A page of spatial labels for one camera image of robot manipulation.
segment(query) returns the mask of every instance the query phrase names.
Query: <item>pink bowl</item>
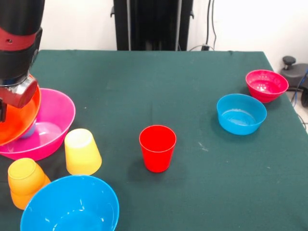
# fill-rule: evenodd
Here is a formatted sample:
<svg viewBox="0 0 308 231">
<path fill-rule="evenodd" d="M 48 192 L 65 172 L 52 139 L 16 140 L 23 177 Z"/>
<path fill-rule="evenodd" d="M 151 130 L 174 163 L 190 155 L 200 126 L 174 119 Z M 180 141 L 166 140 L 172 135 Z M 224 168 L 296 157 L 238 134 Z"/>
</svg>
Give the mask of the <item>pink bowl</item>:
<svg viewBox="0 0 308 231">
<path fill-rule="evenodd" d="M 76 109 L 73 101 L 62 92 L 41 88 L 41 106 L 33 135 L 0 146 L 0 154 L 17 160 L 28 157 L 35 161 L 53 154 L 61 146 Z"/>
<path fill-rule="evenodd" d="M 255 70 L 246 75 L 246 84 L 250 94 L 261 101 L 269 103 L 284 94 L 288 81 L 282 76 L 269 70 Z"/>
</svg>

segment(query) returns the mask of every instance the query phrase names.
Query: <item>plastic cup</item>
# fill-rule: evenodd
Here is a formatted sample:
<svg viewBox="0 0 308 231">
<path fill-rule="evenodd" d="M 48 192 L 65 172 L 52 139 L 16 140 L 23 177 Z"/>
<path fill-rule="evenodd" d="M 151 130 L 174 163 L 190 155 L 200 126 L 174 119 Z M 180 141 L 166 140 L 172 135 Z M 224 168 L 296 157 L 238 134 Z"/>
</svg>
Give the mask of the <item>plastic cup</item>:
<svg viewBox="0 0 308 231">
<path fill-rule="evenodd" d="M 102 165 L 102 157 L 92 133 L 79 128 L 64 139 L 66 169 L 71 175 L 92 175 Z"/>
<path fill-rule="evenodd" d="M 35 128 L 36 128 L 36 124 L 35 124 L 36 121 L 37 120 L 35 119 L 33 124 L 30 126 L 30 128 L 20 137 L 21 139 L 26 139 L 33 135 L 33 133 L 35 132 Z"/>
<path fill-rule="evenodd" d="M 31 198 L 50 180 L 33 159 L 21 158 L 9 166 L 8 182 L 14 205 L 25 209 Z"/>
<path fill-rule="evenodd" d="M 166 126 L 152 125 L 139 136 L 145 167 L 155 173 L 166 171 L 171 163 L 177 142 L 174 131 Z"/>
</svg>

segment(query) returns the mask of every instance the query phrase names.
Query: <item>yellow cup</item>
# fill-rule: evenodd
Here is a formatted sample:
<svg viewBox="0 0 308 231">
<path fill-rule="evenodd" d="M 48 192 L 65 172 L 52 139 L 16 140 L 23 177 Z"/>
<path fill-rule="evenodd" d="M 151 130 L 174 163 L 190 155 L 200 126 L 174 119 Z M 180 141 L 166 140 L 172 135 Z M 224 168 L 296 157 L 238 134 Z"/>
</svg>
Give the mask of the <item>yellow cup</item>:
<svg viewBox="0 0 308 231">
<path fill-rule="evenodd" d="M 102 165 L 102 157 L 89 130 L 70 131 L 64 139 L 66 169 L 72 175 L 92 175 Z"/>
<path fill-rule="evenodd" d="M 21 158 L 9 166 L 8 182 L 14 205 L 24 209 L 29 200 L 50 180 L 34 160 Z"/>
</svg>

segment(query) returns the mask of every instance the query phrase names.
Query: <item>table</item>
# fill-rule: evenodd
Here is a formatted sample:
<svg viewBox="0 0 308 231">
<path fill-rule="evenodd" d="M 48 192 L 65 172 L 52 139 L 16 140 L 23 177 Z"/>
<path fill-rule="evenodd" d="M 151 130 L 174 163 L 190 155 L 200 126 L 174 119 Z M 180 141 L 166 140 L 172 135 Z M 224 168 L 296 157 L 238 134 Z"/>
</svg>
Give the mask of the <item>table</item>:
<svg viewBox="0 0 308 231">
<path fill-rule="evenodd" d="M 76 104 L 71 126 L 92 131 L 103 157 L 94 174 L 115 190 L 117 231 L 302 231 L 308 226 L 307 134 L 286 95 L 266 104 L 260 129 L 236 136 L 218 124 L 217 100 L 248 94 L 244 77 L 271 69 L 262 52 L 41 51 L 31 73 Z M 168 171 L 143 165 L 138 136 L 171 127 Z M 19 230 L 0 157 L 0 226 Z M 69 175 L 64 147 L 38 162 Z"/>
</svg>

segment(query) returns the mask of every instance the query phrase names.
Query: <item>plastic bowl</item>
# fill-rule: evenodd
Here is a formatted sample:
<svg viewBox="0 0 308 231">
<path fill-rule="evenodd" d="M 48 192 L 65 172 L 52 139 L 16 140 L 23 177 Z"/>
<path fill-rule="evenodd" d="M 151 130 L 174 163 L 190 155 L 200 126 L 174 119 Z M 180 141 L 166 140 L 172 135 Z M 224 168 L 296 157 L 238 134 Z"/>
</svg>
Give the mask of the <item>plastic bowl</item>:
<svg viewBox="0 0 308 231">
<path fill-rule="evenodd" d="M 236 135 L 255 132 L 267 116 L 265 106 L 257 99 L 243 94 L 230 94 L 217 103 L 220 125 Z"/>
<path fill-rule="evenodd" d="M 262 103 L 269 103 L 289 88 L 288 81 L 282 76 L 269 70 L 255 70 L 246 75 L 246 84 L 250 94 Z"/>
<path fill-rule="evenodd" d="M 6 120 L 0 123 L 0 145 L 20 138 L 33 124 L 41 104 L 41 90 L 37 86 L 29 103 L 23 108 L 7 105 Z"/>
<path fill-rule="evenodd" d="M 119 202 L 113 189 L 92 176 L 68 176 L 42 188 L 25 208 L 21 231 L 114 231 Z"/>
<path fill-rule="evenodd" d="M 0 146 L 1 155 L 13 160 L 27 157 L 38 161 L 53 154 L 63 143 L 75 118 L 74 103 L 60 91 L 40 90 L 41 106 L 33 134 Z"/>
</svg>

